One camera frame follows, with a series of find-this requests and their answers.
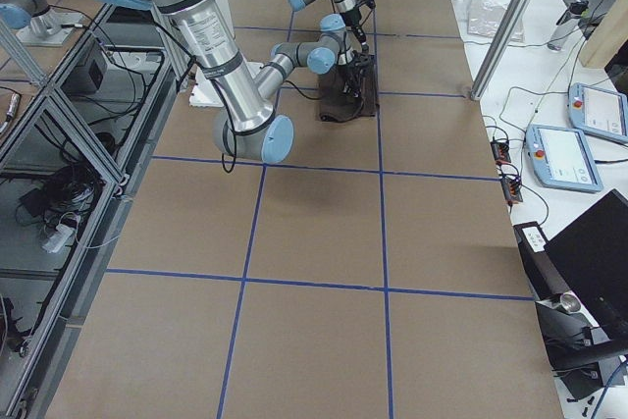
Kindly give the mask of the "blue teach pendant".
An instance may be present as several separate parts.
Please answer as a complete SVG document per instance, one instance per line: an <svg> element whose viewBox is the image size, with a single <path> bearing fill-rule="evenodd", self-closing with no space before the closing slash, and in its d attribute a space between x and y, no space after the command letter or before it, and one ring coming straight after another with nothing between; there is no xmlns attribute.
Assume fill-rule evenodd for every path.
<svg viewBox="0 0 628 419"><path fill-rule="evenodd" d="M602 178L582 131L530 125L525 141L534 174L542 186L587 193L603 190Z"/></svg>
<svg viewBox="0 0 628 419"><path fill-rule="evenodd" d="M568 117L576 129L619 144L627 143L625 94L576 82L568 95Z"/></svg>

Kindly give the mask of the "blue teach pendant far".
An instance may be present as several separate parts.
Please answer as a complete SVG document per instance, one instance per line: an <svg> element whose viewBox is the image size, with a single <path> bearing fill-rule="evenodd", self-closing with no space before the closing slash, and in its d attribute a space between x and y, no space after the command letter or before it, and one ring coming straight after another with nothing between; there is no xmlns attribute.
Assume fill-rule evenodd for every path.
<svg viewBox="0 0 628 419"><path fill-rule="evenodd" d="M619 144L627 143L625 94L576 82L568 95L568 117L576 129Z"/></svg>

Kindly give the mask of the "blue teach pendant near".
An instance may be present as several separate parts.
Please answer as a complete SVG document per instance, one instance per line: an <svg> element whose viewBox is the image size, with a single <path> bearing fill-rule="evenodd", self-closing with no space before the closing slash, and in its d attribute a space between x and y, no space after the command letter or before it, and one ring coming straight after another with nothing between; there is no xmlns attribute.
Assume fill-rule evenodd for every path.
<svg viewBox="0 0 628 419"><path fill-rule="evenodd" d="M603 190L602 178L582 131L530 125L525 141L534 174L542 186L587 193Z"/></svg>

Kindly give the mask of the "aluminium frame post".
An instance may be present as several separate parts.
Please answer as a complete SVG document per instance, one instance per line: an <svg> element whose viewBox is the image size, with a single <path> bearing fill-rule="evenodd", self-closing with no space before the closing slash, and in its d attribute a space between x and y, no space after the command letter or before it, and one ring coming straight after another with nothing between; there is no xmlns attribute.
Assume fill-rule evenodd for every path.
<svg viewBox="0 0 628 419"><path fill-rule="evenodd" d="M487 90L497 66L505 53L517 23L521 20L531 0L510 0L508 8L497 28L492 43L476 75L470 98L479 101Z"/></svg>

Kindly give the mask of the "black laptop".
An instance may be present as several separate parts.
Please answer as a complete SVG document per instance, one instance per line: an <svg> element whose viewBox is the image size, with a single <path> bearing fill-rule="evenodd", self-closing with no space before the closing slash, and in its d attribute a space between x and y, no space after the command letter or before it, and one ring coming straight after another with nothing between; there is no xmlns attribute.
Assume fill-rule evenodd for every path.
<svg viewBox="0 0 628 419"><path fill-rule="evenodd" d="M613 189L546 244L546 253L606 334L627 336L627 198Z"/></svg>

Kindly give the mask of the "dark brown t-shirt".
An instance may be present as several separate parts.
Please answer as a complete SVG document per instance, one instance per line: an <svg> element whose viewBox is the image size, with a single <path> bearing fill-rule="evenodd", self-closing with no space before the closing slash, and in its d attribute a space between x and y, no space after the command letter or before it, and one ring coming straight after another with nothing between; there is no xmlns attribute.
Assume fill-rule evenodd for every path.
<svg viewBox="0 0 628 419"><path fill-rule="evenodd" d="M318 117L323 122L346 123L361 117L374 117L379 107L376 59L366 78L364 95L353 98L344 93L344 81L339 75L339 65L318 77Z"/></svg>

